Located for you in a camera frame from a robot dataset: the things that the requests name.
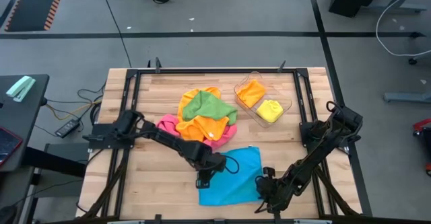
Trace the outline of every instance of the black stand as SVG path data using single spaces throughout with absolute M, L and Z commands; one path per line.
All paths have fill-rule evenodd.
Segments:
M 62 174 L 69 174 L 83 178 L 86 174 L 86 165 L 76 161 L 57 157 L 44 151 L 27 147 L 22 160 L 22 165 L 39 167 L 45 170 L 52 170 Z

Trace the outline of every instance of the robotic arm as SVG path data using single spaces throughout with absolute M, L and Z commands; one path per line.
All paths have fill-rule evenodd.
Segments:
M 141 121 L 142 127 L 138 128 L 137 125 Z M 107 135 L 90 135 L 84 138 L 89 141 L 113 138 L 118 142 L 127 142 L 139 137 L 151 139 L 177 151 L 197 171 L 196 188 L 209 188 L 209 181 L 214 174 L 225 169 L 226 157 L 220 153 L 213 153 L 210 146 L 199 141 L 186 141 L 175 137 L 145 120 L 142 113 L 134 110 L 125 110 L 112 124 L 112 130 Z
M 335 202 L 346 215 L 358 215 L 348 207 L 347 203 L 338 194 L 330 181 L 326 178 L 320 162 L 343 142 L 355 142 L 360 139 L 358 131 L 362 126 L 362 116 L 345 106 L 328 102 L 327 109 L 331 112 L 326 122 L 316 121 L 302 123 L 300 125 L 302 142 L 305 145 L 316 145 L 304 159 L 292 164 L 285 174 L 279 178 L 273 178 L 275 170 L 265 167 L 265 176 L 256 179 L 257 191 L 263 199 L 262 205 L 255 211 L 260 213 L 268 211 L 278 214 L 288 208 L 293 195 L 300 196 L 310 182 L 312 173 L 315 172 L 322 180 L 327 190 L 334 196 Z

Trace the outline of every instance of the orange cloth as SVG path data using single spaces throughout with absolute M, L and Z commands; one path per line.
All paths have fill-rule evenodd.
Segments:
M 178 120 L 180 122 L 183 122 L 183 109 L 186 105 L 188 105 L 190 103 L 190 101 L 197 95 L 197 93 L 199 93 L 200 90 L 209 92 L 211 94 L 213 94 L 215 97 L 220 99 L 221 93 L 220 90 L 217 87 L 207 87 L 205 89 L 194 89 L 191 90 L 185 94 L 183 94 L 180 104 L 178 105 Z
M 220 120 L 204 116 L 196 116 L 191 121 L 180 122 L 175 126 L 176 131 L 181 134 L 184 140 L 197 140 L 203 142 L 204 139 L 218 141 L 222 138 L 224 129 L 229 121 L 227 116 Z
M 246 106 L 252 108 L 265 95 L 265 92 L 265 87 L 254 79 L 238 90 L 237 95 Z
M 224 129 L 229 122 L 229 118 L 227 116 L 220 120 L 214 120 L 204 116 L 196 116 L 188 122 L 183 120 L 184 107 L 190 103 L 197 93 L 199 93 L 199 90 L 209 92 L 220 99 L 221 93 L 216 87 L 194 89 L 183 94 L 180 104 L 178 105 L 178 120 L 180 122 L 175 126 L 175 130 L 181 134 L 181 137 L 184 140 L 197 140 L 203 142 L 204 138 L 206 138 L 218 141 L 222 138 Z

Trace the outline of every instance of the pile of cloth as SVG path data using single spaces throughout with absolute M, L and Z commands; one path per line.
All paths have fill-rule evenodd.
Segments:
M 167 114 L 156 126 L 184 140 L 201 141 L 217 149 L 235 135 L 238 115 L 238 110 L 220 96 L 216 87 L 188 91 L 181 98 L 177 116 Z

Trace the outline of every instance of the clear plastic container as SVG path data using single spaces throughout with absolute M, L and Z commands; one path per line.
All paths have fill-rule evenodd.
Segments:
M 249 83 L 251 83 L 254 80 L 256 80 L 259 84 L 261 84 L 265 88 L 265 94 L 262 96 L 262 98 L 260 100 L 258 100 L 256 102 L 256 104 L 254 104 L 251 107 L 248 107 L 240 99 L 240 95 L 238 95 L 238 92 L 241 89 L 243 89 L 244 87 L 246 87 Z M 235 95 L 236 95 L 235 102 L 239 106 L 241 106 L 241 108 L 244 109 L 245 112 L 247 112 L 248 115 L 250 115 L 253 119 L 255 119 L 257 123 L 259 123 L 262 127 L 265 127 L 265 128 L 270 127 L 272 124 L 275 124 L 277 122 L 277 120 L 280 119 L 280 117 L 283 116 L 283 114 L 286 111 L 288 111 L 290 109 L 290 107 L 292 106 L 292 100 L 289 97 L 287 97 L 287 96 L 283 96 L 274 87 L 272 87 L 269 84 L 265 83 L 265 79 L 262 78 L 262 75 L 259 72 L 252 72 L 249 75 L 247 75 L 247 77 L 245 77 L 240 83 L 238 83 L 237 85 L 235 85 L 234 92 L 235 92 Z M 277 120 L 275 120 L 274 122 L 268 122 L 268 121 L 266 121 L 265 119 L 263 119 L 262 117 L 260 117 L 259 114 L 258 114 L 258 112 L 257 112 L 257 109 L 259 108 L 259 106 L 261 106 L 261 104 L 265 100 L 275 100 L 283 108 L 281 114 L 278 116 Z

